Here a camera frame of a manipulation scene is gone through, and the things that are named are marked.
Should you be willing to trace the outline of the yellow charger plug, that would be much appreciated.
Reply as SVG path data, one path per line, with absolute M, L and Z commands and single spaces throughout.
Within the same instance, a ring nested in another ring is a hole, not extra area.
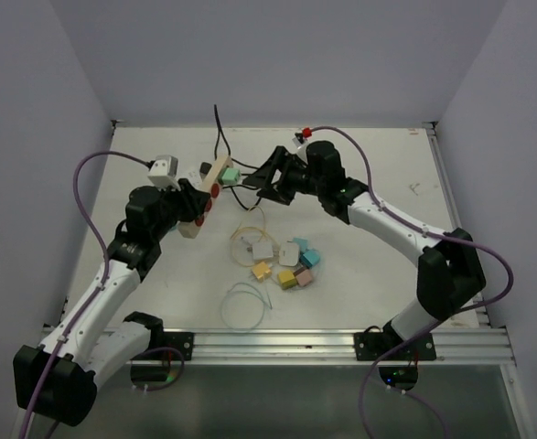
M 272 278 L 273 266 L 269 262 L 258 262 L 250 270 L 251 277 L 257 283 L 263 283 Z
M 291 270 L 282 270 L 277 274 L 277 282 L 283 290 L 297 286 L 295 274 Z

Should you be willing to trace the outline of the green charger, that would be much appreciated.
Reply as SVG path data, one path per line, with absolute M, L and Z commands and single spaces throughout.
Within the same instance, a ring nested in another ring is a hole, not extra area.
M 223 186 L 235 186 L 241 179 L 241 171 L 238 168 L 226 167 L 220 177 L 219 181 Z

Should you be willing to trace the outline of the white charger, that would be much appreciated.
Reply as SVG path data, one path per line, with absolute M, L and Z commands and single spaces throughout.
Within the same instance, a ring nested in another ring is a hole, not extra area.
M 274 257 L 274 247 L 269 241 L 258 241 L 252 245 L 252 259 L 255 262 L 271 260 Z
M 300 247 L 296 242 L 285 242 L 280 245 L 278 263 L 284 267 L 295 267 L 299 263 Z

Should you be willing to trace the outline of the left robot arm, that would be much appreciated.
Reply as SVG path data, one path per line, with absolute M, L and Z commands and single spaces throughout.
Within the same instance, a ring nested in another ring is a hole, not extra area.
M 130 193 L 125 219 L 85 294 L 37 347 L 23 346 L 14 357 L 17 404 L 27 418 L 36 413 L 76 426 L 127 361 L 165 351 L 162 321 L 155 316 L 134 312 L 110 336 L 102 333 L 155 265 L 161 240 L 178 223 L 201 224 L 216 194 L 210 184 L 193 187 L 186 178 L 177 187 Z

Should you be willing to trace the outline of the pink charger plug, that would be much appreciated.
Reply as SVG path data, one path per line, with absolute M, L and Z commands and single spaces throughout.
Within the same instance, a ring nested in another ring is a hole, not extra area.
M 314 275 L 310 269 L 302 268 L 294 272 L 299 287 L 306 287 L 314 282 Z

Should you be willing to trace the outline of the white triangular power socket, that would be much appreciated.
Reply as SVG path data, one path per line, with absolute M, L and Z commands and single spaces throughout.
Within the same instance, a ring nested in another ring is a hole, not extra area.
M 199 168 L 196 166 L 191 166 L 189 168 L 183 169 L 178 176 L 179 179 L 185 178 L 192 187 L 200 189 L 203 178 L 199 172 Z

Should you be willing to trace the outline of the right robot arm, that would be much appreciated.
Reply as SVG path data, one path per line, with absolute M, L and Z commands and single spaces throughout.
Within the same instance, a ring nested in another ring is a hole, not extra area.
M 405 256 L 416 268 L 416 296 L 381 331 L 367 334 L 364 344 L 376 355 L 403 359 L 415 348 L 414 336 L 454 316 L 486 285 L 472 238 L 420 221 L 406 226 L 384 212 L 370 187 L 348 177 L 336 147 L 315 141 L 293 154 L 283 146 L 243 180 L 260 198 L 288 205 L 298 193 L 318 199 L 323 210 L 365 230 Z

